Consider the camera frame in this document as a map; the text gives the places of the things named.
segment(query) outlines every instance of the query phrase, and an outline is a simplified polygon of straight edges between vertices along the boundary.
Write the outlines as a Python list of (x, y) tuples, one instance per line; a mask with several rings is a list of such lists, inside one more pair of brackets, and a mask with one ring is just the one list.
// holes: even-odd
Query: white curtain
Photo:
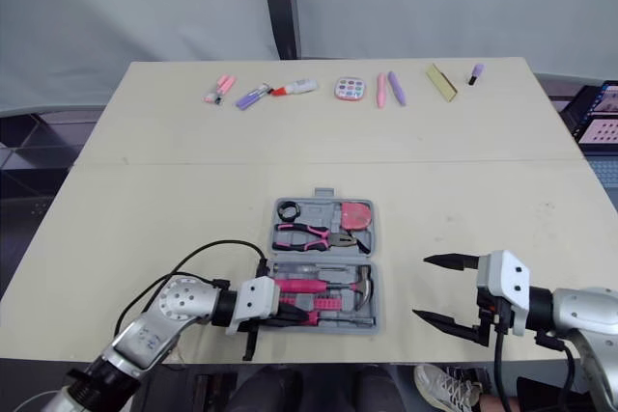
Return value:
[(618, 78), (618, 0), (297, 0), (303, 57), (523, 56)]
[(267, 0), (0, 0), (0, 116), (104, 105), (131, 61), (222, 59), (278, 59)]

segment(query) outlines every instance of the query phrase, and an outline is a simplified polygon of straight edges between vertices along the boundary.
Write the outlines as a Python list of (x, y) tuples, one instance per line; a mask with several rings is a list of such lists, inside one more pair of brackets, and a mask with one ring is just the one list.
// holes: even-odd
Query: sticky note pad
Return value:
[(427, 69), (427, 75), (434, 83), (435, 87), (440, 91), (446, 101), (451, 101), (457, 95), (457, 89), (451, 84), (451, 81), (440, 71), (436, 65), (431, 65)]

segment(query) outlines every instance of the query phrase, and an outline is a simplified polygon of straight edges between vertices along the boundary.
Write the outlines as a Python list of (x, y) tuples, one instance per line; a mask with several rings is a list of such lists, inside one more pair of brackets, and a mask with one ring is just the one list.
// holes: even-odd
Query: purple highlighter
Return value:
[(397, 76), (393, 71), (388, 72), (388, 82), (390, 82), (390, 85), (393, 88), (393, 94), (395, 94), (395, 97), (399, 100), (399, 103), (402, 106), (406, 106), (406, 94), (404, 94), (404, 90), (402, 89), (402, 86), (399, 85)]
[(258, 101), (260, 98), (265, 96), (270, 92), (270, 86), (268, 84), (262, 84), (257, 89), (251, 91), (246, 96), (242, 97), (239, 101), (236, 102), (236, 106), (241, 110), (246, 110), (253, 103)]
[(483, 69), (485, 69), (485, 65), (483, 65), (482, 63), (477, 63), (474, 66), (474, 69), (472, 70), (472, 75), (470, 76), (470, 80), (467, 81), (467, 85), (468, 86), (473, 86), (474, 85), (474, 83), (476, 82), (476, 79), (483, 72)]

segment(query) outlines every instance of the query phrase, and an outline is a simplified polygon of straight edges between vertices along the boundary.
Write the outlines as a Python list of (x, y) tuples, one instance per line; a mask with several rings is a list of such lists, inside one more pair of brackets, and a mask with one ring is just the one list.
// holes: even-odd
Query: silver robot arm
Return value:
[(238, 293), (191, 277), (172, 280), (148, 311), (118, 335), (43, 411), (118, 411), (152, 368), (172, 351), (188, 326), (212, 323), (228, 327), (227, 333), (233, 335), (246, 320), (274, 316), (278, 305), (279, 287), (269, 277), (244, 282)]
[[(478, 269), (477, 304), (481, 322), (465, 327), (452, 317), (414, 311), (438, 330), (489, 345), (490, 328), (504, 334), (511, 329), (550, 334), (551, 339), (572, 342), (599, 412), (618, 412), (618, 292), (608, 288), (557, 289), (529, 286), (528, 268), (509, 251), (477, 257), (460, 254), (425, 259), (456, 270)], [(540, 345), (547, 337), (537, 337)]]
[(572, 342), (599, 411), (618, 411), (618, 293), (609, 288), (553, 293), (555, 335)]

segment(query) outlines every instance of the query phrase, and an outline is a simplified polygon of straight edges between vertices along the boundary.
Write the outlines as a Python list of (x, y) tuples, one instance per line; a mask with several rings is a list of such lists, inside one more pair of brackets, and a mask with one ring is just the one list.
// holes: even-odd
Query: white glue bottle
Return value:
[(315, 79), (299, 79), (292, 84), (275, 89), (270, 94), (272, 96), (289, 96), (291, 94), (304, 94), (318, 89), (318, 81)]

